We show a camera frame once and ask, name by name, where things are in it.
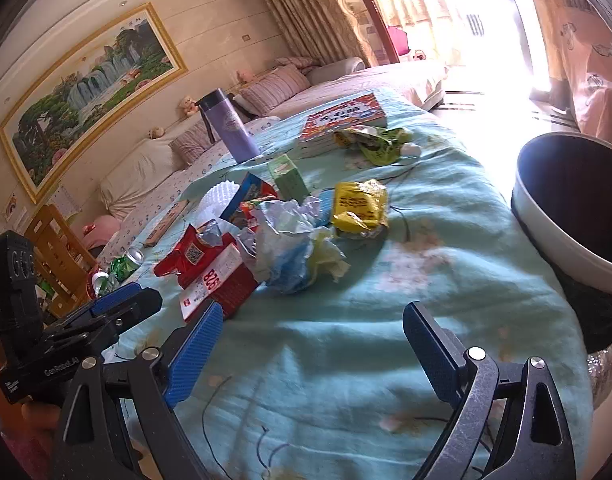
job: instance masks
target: teal bed sheet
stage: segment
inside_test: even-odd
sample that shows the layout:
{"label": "teal bed sheet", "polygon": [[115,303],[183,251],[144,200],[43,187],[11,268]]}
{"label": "teal bed sheet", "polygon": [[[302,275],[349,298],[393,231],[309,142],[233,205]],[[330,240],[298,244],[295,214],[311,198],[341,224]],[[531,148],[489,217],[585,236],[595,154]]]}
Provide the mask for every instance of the teal bed sheet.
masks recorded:
{"label": "teal bed sheet", "polygon": [[[227,156],[190,184],[181,198],[191,206],[144,250],[139,283],[158,289],[164,306],[123,334],[116,354],[131,358],[183,324],[176,277],[156,278],[151,268],[193,222],[203,194],[222,180],[240,182],[246,171],[269,179],[265,162],[286,152],[315,193],[340,181],[379,179],[389,193],[390,229],[385,240],[339,240],[351,268],[338,283],[320,276],[293,296],[260,286],[225,322],[192,396],[175,409],[206,468],[232,479],[412,478],[451,415],[403,333],[404,306],[420,301],[466,347],[518,363],[545,358],[580,474],[590,380],[580,328],[555,275],[455,135],[394,91],[375,95],[390,126],[414,132],[422,156],[384,168],[345,150],[301,159],[295,139],[308,112],[258,134],[263,156],[241,165]],[[133,245],[141,247],[165,212]],[[496,402],[492,434],[501,410]],[[483,468],[487,458],[480,446],[472,465]],[[474,469],[465,476],[479,477]]]}

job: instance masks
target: metal screw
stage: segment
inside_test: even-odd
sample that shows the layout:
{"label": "metal screw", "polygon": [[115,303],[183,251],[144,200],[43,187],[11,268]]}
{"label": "metal screw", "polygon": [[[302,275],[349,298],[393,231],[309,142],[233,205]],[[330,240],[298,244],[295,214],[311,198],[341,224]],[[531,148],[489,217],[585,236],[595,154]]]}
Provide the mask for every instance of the metal screw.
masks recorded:
{"label": "metal screw", "polygon": [[159,348],[155,348],[153,346],[151,346],[150,348],[146,348],[142,353],[141,356],[146,360],[146,361],[152,361],[153,359],[156,359],[157,357],[159,357]]}
{"label": "metal screw", "polygon": [[96,364],[97,364],[97,359],[95,359],[94,357],[87,357],[86,359],[84,359],[84,362],[81,363],[81,365],[86,370],[89,370],[90,368],[94,368]]}
{"label": "metal screw", "polygon": [[480,348],[478,346],[472,346],[468,349],[468,356],[471,359],[474,359],[475,361],[481,361],[483,358],[486,357],[486,352],[483,348]]}
{"label": "metal screw", "polygon": [[546,362],[541,357],[531,357],[531,365],[535,368],[544,368],[546,366]]}

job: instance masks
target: crumpled paper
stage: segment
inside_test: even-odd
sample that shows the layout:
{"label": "crumpled paper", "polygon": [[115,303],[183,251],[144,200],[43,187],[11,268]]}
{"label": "crumpled paper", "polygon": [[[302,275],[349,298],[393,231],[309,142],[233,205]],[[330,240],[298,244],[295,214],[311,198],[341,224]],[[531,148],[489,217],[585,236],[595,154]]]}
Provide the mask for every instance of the crumpled paper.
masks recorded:
{"label": "crumpled paper", "polygon": [[319,272],[337,281],[350,265],[332,242],[334,231],[315,227],[319,200],[268,200],[252,211],[259,226],[255,233],[255,260],[246,262],[257,282],[282,294],[294,294],[312,285]]}

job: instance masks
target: chair backrest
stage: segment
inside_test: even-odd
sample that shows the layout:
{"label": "chair backrest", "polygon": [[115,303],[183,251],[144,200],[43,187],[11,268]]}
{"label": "chair backrest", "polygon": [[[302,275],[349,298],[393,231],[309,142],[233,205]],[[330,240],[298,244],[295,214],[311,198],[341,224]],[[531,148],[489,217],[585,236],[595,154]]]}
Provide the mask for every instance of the chair backrest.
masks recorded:
{"label": "chair backrest", "polygon": [[395,45],[395,50],[398,56],[406,56],[410,53],[410,47],[408,46],[408,35],[405,30],[401,30],[397,27],[391,27],[388,25],[388,35]]}
{"label": "chair backrest", "polygon": [[62,316],[80,300],[96,262],[52,204],[39,209],[25,237],[34,244],[36,268],[58,295],[50,310]]}

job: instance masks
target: qr code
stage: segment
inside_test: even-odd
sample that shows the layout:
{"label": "qr code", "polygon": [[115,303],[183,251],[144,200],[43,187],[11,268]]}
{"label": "qr code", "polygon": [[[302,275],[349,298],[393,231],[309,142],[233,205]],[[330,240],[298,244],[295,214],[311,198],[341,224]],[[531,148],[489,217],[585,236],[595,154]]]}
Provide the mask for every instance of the qr code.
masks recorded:
{"label": "qr code", "polygon": [[191,265],[197,265],[197,262],[201,260],[203,256],[203,252],[200,251],[195,244],[190,244],[183,256],[186,257],[186,260],[188,260]]}

